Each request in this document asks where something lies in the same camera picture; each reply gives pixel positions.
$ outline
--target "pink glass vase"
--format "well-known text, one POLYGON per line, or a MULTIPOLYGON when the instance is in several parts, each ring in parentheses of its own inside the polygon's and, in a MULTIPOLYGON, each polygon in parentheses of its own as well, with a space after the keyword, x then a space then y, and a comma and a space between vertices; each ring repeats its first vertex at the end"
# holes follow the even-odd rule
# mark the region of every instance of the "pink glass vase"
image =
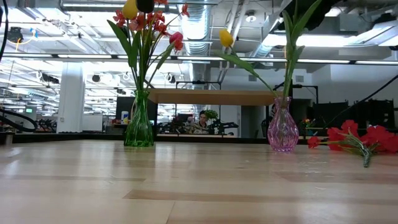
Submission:
POLYGON ((276 112, 268 128, 268 141, 273 150, 290 152, 299 140, 299 129, 289 113, 291 97, 275 98, 276 112))

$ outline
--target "shelf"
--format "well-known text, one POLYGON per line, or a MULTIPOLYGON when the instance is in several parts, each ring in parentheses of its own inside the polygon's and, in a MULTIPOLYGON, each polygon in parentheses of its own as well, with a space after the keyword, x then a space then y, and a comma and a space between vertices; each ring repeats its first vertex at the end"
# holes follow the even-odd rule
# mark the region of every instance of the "shelf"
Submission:
POLYGON ((195 105, 269 106, 274 104, 274 95, 269 91, 151 89, 149 99, 154 103, 195 105))

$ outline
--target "vase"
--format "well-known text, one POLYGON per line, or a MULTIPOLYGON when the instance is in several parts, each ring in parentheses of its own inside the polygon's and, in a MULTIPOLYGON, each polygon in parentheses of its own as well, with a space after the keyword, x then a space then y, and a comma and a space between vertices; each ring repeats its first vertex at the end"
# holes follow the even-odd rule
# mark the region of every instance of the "vase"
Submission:
POLYGON ((299 140, 299 129, 289 113, 292 99, 277 97, 274 101, 276 112, 268 128, 269 144, 275 151, 293 151, 299 140))
POLYGON ((136 99, 134 100, 131 113, 131 121, 127 126, 124 137, 125 146, 149 147, 154 145, 154 134, 152 125, 148 119, 147 100, 148 91, 135 91, 136 99))

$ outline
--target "wooden table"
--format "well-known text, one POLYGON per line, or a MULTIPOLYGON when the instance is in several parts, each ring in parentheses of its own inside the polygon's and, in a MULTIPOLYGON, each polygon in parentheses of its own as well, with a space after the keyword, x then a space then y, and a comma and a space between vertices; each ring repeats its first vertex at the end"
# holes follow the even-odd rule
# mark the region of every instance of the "wooden table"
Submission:
POLYGON ((395 224, 398 157, 263 144, 62 141, 0 148, 0 222, 395 224))

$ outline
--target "woman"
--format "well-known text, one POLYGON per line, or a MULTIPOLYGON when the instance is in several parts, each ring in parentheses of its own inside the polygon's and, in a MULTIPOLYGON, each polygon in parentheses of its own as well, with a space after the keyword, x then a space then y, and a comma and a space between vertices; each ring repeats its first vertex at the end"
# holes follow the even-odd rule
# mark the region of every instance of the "woman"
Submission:
POLYGON ((199 113, 199 122, 195 123, 193 125, 193 133, 194 134, 208 134, 207 130, 207 116, 205 114, 205 111, 201 111, 199 113))

